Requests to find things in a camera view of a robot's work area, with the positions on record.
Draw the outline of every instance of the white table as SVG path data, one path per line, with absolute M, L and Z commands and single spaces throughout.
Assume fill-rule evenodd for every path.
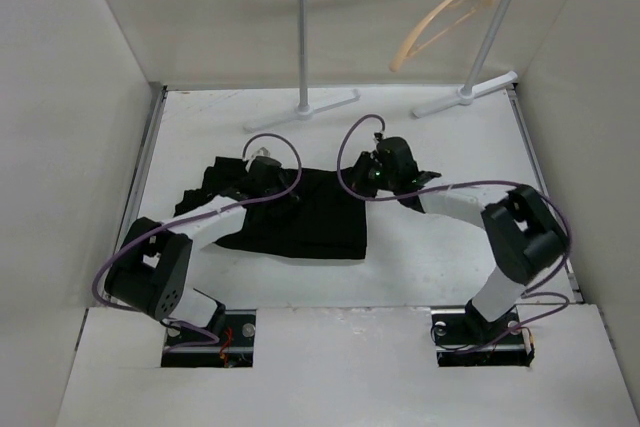
M 312 89 L 310 99 L 347 89 Z M 387 135 L 403 136 L 423 170 L 452 180 L 507 179 L 536 185 L 506 91 L 477 99 L 472 107 L 413 120 L 409 110 L 450 88 L 360 87 L 358 103 L 280 126 L 300 151 L 305 166 L 335 170 L 338 146 L 362 115 L 387 120 Z M 217 155 L 238 157 L 249 135 L 242 123 L 252 116 L 292 107 L 297 91 L 234 90 L 171 92 L 149 171 L 140 216 L 165 219 L 185 189 L 200 187 Z M 345 165 L 374 146 L 375 122 L 356 132 Z M 255 148 L 263 145 L 259 141 Z M 267 140 L 272 155 L 295 167 L 288 148 Z M 368 204 L 366 260 L 311 261 L 225 250 L 212 245 L 194 253 L 188 282 L 229 308 L 372 307 L 464 304 L 494 267 L 484 232 L 462 222 L 419 215 L 395 202 Z M 549 285 L 571 296 L 566 275 Z
M 91 309 L 58 427 L 638 426 L 593 306 L 535 324 L 531 368 L 439 368 L 429 325 L 411 307 L 260 309 L 253 368 L 159 369 L 160 325 Z

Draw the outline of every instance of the white tabletop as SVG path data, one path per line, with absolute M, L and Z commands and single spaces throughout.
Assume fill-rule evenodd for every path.
M 160 369 L 159 324 L 91 309 L 58 427 L 638 426 L 594 306 L 535 323 L 531 368 L 439 368 L 429 325 L 423 308 L 260 309 L 253 368 Z
M 298 148 L 307 167 L 335 170 L 347 129 L 366 113 L 382 114 L 387 135 L 402 136 L 423 170 L 451 180 L 506 179 L 536 185 L 506 91 L 420 120 L 409 110 L 448 93 L 448 87 L 367 86 L 355 104 L 275 132 Z M 348 89 L 312 89 L 311 102 Z M 215 157 L 239 157 L 249 136 L 242 123 L 293 108 L 297 91 L 234 90 L 171 92 L 144 190 L 140 216 L 173 214 L 186 189 L 201 186 Z M 345 166 L 373 148 L 375 122 L 365 124 L 346 150 Z M 265 145 L 286 167 L 288 148 Z M 494 267 L 484 232 L 462 222 L 419 215 L 395 202 L 367 205 L 368 250 L 364 261 L 312 261 L 226 250 L 215 245 L 192 254 L 188 282 L 229 308 L 373 307 L 459 305 L 467 302 Z M 571 295 L 566 275 L 550 289 Z

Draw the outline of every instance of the folded black garment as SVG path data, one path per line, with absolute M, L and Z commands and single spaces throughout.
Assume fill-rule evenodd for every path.
M 343 176 L 348 177 L 350 170 L 344 169 Z M 297 170 L 285 172 L 293 180 Z M 185 191 L 175 215 L 206 204 L 246 175 L 245 161 L 216 157 L 215 164 L 205 170 L 202 188 Z M 288 258 L 364 259 L 365 205 L 340 187 L 335 171 L 303 169 L 293 193 L 294 196 L 247 206 L 242 230 L 222 237 L 216 244 Z

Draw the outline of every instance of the white wall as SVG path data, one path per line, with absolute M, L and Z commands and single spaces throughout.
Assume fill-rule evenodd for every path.
M 492 11 L 441 39 L 399 74 L 387 65 L 410 29 L 443 0 L 310 0 L 312 83 L 456 82 Z M 565 0 L 515 0 L 483 77 L 529 64 Z M 295 0 L 108 0 L 150 80 L 181 86 L 293 85 Z M 425 36 L 457 18 L 447 14 Z
M 578 280 L 640 408 L 640 2 L 568 0 L 519 87 Z
M 0 424 L 55 424 L 150 91 L 104 0 L 0 0 Z

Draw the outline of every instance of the wooden hanger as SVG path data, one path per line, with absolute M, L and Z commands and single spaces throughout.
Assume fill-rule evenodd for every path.
M 460 5 L 462 5 L 466 1 L 467 0 L 445 0 L 440 5 L 438 5 L 435 9 L 429 12 L 420 22 L 418 22 L 418 24 L 413 28 L 413 30 L 409 32 L 409 35 L 407 35 L 407 37 L 404 39 L 404 41 L 400 45 L 400 48 L 396 52 L 396 55 L 393 57 L 393 60 L 389 64 L 389 70 L 391 70 L 391 72 L 397 72 L 405 60 L 412 58 L 418 52 L 425 49 L 426 47 L 431 45 L 433 42 L 438 40 L 440 37 L 445 35 L 447 32 L 449 32 L 451 29 L 453 29 L 456 25 L 461 24 L 471 16 L 475 15 L 481 9 L 489 7 L 493 3 L 493 0 L 478 0 L 478 2 L 471 8 L 471 10 L 469 10 L 469 12 L 467 12 L 465 15 L 460 17 L 449 27 L 437 33 L 426 42 L 416 45 L 416 41 L 418 40 L 418 37 L 420 37 L 420 34 L 422 34 L 424 29 L 426 29 L 429 26 L 429 24 L 433 21 L 433 19 L 435 19 L 438 15 L 440 15 L 440 13 L 442 13 L 445 10 L 457 9 Z

